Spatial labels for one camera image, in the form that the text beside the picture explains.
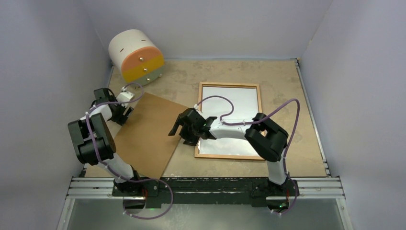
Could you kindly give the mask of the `brown frame backing board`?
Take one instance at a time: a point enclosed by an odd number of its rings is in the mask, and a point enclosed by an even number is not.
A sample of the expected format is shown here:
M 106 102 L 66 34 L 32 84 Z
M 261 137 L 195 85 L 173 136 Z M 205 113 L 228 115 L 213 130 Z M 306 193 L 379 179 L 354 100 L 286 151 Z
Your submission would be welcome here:
M 179 136 L 169 136 L 186 106 L 144 93 L 114 141 L 118 155 L 139 174 L 159 179 L 168 165 Z

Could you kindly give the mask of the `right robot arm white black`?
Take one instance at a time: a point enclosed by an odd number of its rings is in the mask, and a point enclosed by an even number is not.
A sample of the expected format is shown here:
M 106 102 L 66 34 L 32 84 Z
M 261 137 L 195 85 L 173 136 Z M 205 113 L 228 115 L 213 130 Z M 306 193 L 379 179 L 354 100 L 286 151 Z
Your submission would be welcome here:
M 255 152 L 266 161 L 269 189 L 275 195 L 287 190 L 288 172 L 285 156 L 289 148 L 288 133 L 264 113 L 257 113 L 252 120 L 228 123 L 222 117 L 204 117 L 196 108 L 188 108 L 175 120 L 169 136 L 176 133 L 184 144 L 196 146 L 201 139 L 232 138 L 248 142 Z

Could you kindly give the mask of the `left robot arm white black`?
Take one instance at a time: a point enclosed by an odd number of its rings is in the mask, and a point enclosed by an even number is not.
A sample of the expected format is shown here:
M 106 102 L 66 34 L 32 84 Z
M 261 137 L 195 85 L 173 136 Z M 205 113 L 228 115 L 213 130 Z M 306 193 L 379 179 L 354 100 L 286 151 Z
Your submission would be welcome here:
M 109 88 L 94 91 L 95 99 L 85 115 L 68 123 L 68 131 L 78 160 L 96 165 L 114 177 L 115 186 L 131 196 L 142 192 L 143 183 L 133 167 L 125 163 L 116 152 L 114 138 L 107 126 L 112 121 L 121 126 L 128 120 L 136 101 L 135 95 L 122 88 L 115 95 Z

